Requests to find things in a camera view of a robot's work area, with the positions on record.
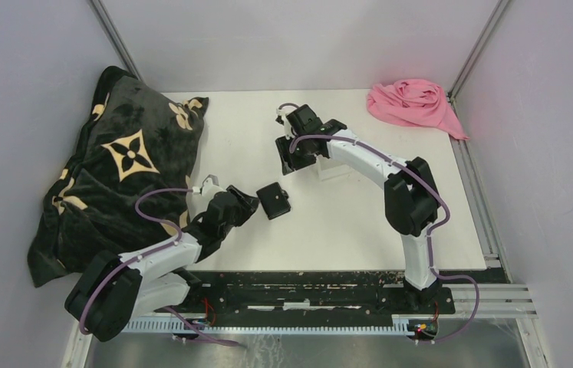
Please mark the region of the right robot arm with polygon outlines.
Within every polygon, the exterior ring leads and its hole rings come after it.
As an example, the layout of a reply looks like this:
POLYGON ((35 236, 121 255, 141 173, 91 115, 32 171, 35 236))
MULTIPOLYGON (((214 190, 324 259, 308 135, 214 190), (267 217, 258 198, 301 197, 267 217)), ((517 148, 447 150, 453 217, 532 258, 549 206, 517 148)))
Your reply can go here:
POLYGON ((360 140, 342 122, 323 122, 307 104, 281 104, 275 120, 284 128, 283 136, 275 141, 283 174, 325 158, 348 166, 382 189, 385 218, 402 239, 404 303, 414 313, 431 307, 442 283, 434 266, 430 232, 444 223, 438 219, 438 210, 446 215, 450 211, 428 162, 386 154, 360 140))

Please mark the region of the black leather card holder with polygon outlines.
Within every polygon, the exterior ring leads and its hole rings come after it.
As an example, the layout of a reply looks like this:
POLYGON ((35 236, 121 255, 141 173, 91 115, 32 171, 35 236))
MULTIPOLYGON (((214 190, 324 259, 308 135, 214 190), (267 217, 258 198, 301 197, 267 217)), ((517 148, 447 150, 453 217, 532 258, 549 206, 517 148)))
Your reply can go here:
POLYGON ((256 191, 268 220, 276 219, 291 211, 288 193, 278 182, 271 183, 256 191))

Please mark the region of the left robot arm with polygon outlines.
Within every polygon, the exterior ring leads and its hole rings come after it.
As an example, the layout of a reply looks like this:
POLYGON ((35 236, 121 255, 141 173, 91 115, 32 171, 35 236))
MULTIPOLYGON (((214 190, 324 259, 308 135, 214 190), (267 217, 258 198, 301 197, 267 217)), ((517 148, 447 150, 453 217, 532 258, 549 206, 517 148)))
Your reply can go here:
POLYGON ((178 270, 218 251, 227 235, 247 222, 260 204, 259 198, 235 186, 224 189, 212 178, 201 186, 177 191, 207 199, 206 210, 180 228, 175 222, 143 213, 140 205, 152 193, 140 197, 134 206, 137 214, 168 225, 176 234, 138 251, 101 251, 92 259, 64 302, 82 334, 106 342, 121 333, 132 319, 160 308, 196 310, 203 293, 178 270))

